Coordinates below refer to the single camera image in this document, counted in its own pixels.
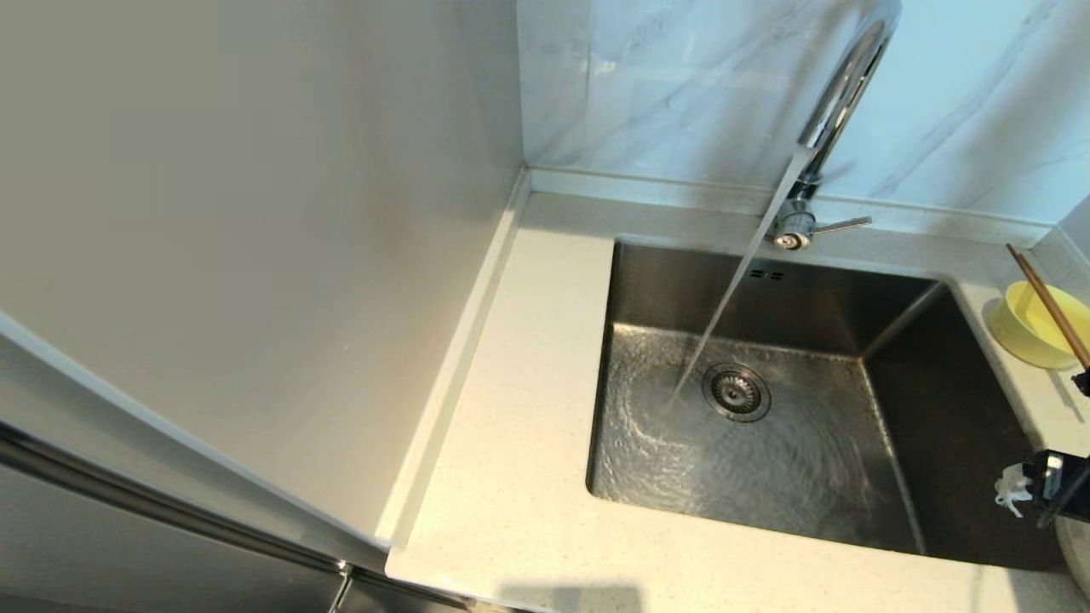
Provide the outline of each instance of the chopsticks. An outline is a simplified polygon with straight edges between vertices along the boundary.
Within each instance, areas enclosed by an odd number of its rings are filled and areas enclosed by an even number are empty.
[[[1071,327],[1071,323],[1067,321],[1067,316],[1064,312],[1059,310],[1059,305],[1056,304],[1056,300],[1052,297],[1052,292],[1049,291],[1049,286],[1044,285],[1041,277],[1037,276],[1037,271],[1030,265],[1026,256],[1015,251],[1015,248],[1007,243],[1007,251],[1010,255],[1015,256],[1015,262],[1018,263],[1018,267],[1022,269],[1022,274],[1026,275],[1026,280],[1029,285],[1033,286],[1033,291],[1037,292],[1038,297],[1041,298],[1041,302],[1044,303],[1044,308],[1047,309],[1049,314],[1052,315],[1053,321],[1056,322],[1056,326],[1059,332],[1067,339],[1067,344],[1071,346],[1071,351],[1075,352],[1075,357],[1079,359],[1079,363],[1082,364],[1083,369],[1090,370],[1090,351],[1087,351],[1086,345],[1082,344],[1082,339],[1079,335],[1075,334],[1075,328]]]

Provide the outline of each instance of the stainless steel sink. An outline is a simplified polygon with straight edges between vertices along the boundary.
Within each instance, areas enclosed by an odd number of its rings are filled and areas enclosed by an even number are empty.
[[[755,260],[676,400],[738,257],[618,243],[588,486],[858,545],[1063,568],[993,502],[1031,446],[942,283]]]

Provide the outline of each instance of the faucet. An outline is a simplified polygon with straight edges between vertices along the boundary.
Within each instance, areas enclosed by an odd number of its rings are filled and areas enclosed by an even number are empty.
[[[810,163],[802,169],[795,184],[787,193],[787,200],[776,215],[768,238],[788,251],[800,251],[810,247],[815,235],[855,228],[871,223],[870,217],[848,219],[838,224],[818,226],[810,211],[810,199],[821,184],[821,169],[833,153],[836,140],[856,109],[863,89],[871,82],[874,70],[885,52],[897,17],[900,15],[900,0],[879,0],[877,5],[867,15],[856,29],[851,44],[840,57],[836,71],[825,85],[818,106],[810,115],[799,144],[815,149]]]

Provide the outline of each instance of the water stream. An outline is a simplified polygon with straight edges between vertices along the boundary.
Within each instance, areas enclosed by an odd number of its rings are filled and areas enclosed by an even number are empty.
[[[761,241],[764,240],[765,232],[768,231],[768,227],[772,226],[773,219],[776,218],[776,213],[779,212],[779,207],[784,205],[784,201],[787,200],[787,193],[791,190],[795,184],[795,180],[802,172],[802,169],[810,164],[810,159],[813,158],[818,149],[812,147],[807,147],[804,145],[798,145],[795,154],[791,156],[790,164],[787,165],[787,170],[784,171],[784,178],[779,181],[779,187],[776,188],[776,192],[772,196],[772,202],[768,203],[768,211],[765,212],[764,217],[761,218],[761,224],[756,228],[756,232],[753,238],[750,239],[749,247],[746,248],[746,253],[742,255],[741,263],[738,264],[738,269],[735,271],[735,276],[730,279],[730,285],[727,286],[727,290],[723,292],[723,298],[719,300],[719,305],[715,309],[715,313],[712,315],[712,320],[707,323],[707,327],[704,328],[704,334],[700,337],[700,342],[697,344],[697,349],[692,352],[692,357],[686,363],[685,371],[681,373],[681,378],[678,380],[677,384],[674,386],[674,392],[670,394],[670,399],[666,404],[667,410],[674,406],[674,401],[678,397],[678,393],[681,390],[681,386],[685,382],[689,380],[689,375],[692,374],[692,369],[697,366],[697,360],[700,359],[701,352],[704,350],[704,346],[707,345],[708,337],[712,336],[712,330],[715,329],[716,324],[719,323],[719,317],[723,316],[723,310],[727,308],[727,303],[730,302],[730,297],[738,289],[738,284],[741,283],[742,277],[746,276],[746,271],[749,269],[750,262],[753,261],[756,250],[761,247]]]

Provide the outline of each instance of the speckled countertop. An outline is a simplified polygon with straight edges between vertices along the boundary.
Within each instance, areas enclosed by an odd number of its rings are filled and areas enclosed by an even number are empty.
[[[571,613],[1090,611],[1066,576],[821,541],[588,492],[614,240],[737,253],[755,226],[747,216],[534,194],[412,534],[390,553],[387,573]],[[949,283],[1034,443],[1090,452],[1090,402],[1059,375],[1007,354],[983,327],[982,313],[1020,278],[1002,245],[869,229],[821,239],[787,257]]]

